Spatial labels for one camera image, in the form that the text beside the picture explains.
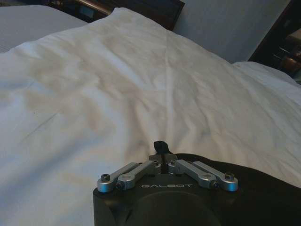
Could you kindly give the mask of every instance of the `white duvet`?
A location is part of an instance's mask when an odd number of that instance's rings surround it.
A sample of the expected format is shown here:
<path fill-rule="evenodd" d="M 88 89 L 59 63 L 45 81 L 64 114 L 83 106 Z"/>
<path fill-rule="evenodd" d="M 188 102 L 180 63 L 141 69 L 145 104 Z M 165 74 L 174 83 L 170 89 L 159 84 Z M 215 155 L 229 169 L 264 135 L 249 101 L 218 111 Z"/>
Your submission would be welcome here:
<path fill-rule="evenodd" d="M 156 140 L 301 187 L 301 89 L 251 66 L 124 8 L 0 54 L 0 225 L 92 226 Z"/>

